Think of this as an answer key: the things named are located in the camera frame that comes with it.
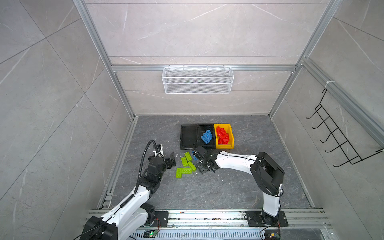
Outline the green lego brick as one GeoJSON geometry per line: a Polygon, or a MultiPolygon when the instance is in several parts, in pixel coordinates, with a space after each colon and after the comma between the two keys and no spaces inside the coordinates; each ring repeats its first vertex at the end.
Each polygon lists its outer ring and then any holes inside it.
{"type": "Polygon", "coordinates": [[[189,152],[186,152],[186,153],[185,153],[185,158],[186,158],[186,160],[187,160],[188,162],[191,162],[191,161],[193,160],[193,158],[192,158],[192,156],[191,156],[191,154],[190,154],[189,152]]]}
{"type": "Polygon", "coordinates": [[[184,168],[189,166],[188,160],[186,157],[181,157],[181,161],[184,168]]]}
{"type": "Polygon", "coordinates": [[[182,178],[182,174],[183,174],[183,169],[182,168],[177,168],[176,178],[177,179],[181,179],[182,178]]]}

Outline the blue lego brick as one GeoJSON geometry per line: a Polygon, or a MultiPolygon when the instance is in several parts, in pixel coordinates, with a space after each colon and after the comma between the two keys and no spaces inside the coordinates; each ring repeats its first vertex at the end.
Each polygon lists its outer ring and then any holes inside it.
{"type": "Polygon", "coordinates": [[[204,134],[201,136],[201,139],[202,139],[202,141],[207,145],[207,144],[212,140],[212,136],[209,135],[208,133],[204,133],[204,134]]]}
{"type": "Polygon", "coordinates": [[[213,135],[212,135],[212,133],[211,133],[210,130],[207,130],[207,131],[205,132],[205,136],[206,136],[207,138],[209,138],[209,139],[212,139],[212,138],[213,138],[213,135]]]}
{"type": "Polygon", "coordinates": [[[192,152],[192,157],[194,161],[198,161],[198,158],[195,156],[195,152],[192,152]]]}

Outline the green lego brick horizontal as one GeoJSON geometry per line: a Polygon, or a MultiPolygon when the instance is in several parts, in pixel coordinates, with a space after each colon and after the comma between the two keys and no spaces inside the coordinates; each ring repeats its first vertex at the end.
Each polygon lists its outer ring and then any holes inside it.
{"type": "Polygon", "coordinates": [[[192,174],[193,170],[190,168],[181,168],[182,174],[192,174]]]}

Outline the green lego brick side-lying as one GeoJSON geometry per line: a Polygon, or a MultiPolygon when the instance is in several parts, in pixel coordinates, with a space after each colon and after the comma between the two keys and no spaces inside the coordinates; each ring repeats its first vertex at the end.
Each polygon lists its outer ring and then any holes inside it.
{"type": "Polygon", "coordinates": [[[195,172],[197,169],[192,162],[188,162],[188,166],[192,169],[193,172],[195,172]]]}

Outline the red lego brick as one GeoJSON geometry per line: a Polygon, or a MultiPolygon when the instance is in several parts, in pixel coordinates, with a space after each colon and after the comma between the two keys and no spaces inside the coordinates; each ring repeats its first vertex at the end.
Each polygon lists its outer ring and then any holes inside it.
{"type": "Polygon", "coordinates": [[[224,128],[221,128],[220,126],[218,126],[216,128],[216,134],[218,136],[218,144],[219,145],[227,145],[229,143],[230,136],[224,128]]]}

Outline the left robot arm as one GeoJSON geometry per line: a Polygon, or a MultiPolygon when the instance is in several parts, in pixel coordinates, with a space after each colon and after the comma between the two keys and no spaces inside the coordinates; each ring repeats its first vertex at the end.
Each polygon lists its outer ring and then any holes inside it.
{"type": "Polygon", "coordinates": [[[80,240],[126,240],[141,226],[151,226],[155,221],[155,208],[147,203],[160,186],[164,172],[176,166],[175,154],[164,158],[157,153],[149,157],[149,165],[141,173],[138,185],[112,210],[101,217],[92,216],[80,240]]]}

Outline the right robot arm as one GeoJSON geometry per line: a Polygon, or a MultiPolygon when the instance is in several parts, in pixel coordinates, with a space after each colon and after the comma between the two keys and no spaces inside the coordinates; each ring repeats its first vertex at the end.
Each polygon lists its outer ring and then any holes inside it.
{"type": "Polygon", "coordinates": [[[199,146],[193,156],[198,159],[197,168],[202,174],[232,169],[252,175],[257,187],[263,192],[263,209],[260,213],[262,223],[273,226],[279,222],[285,171],[267,153],[239,155],[199,146]]]}

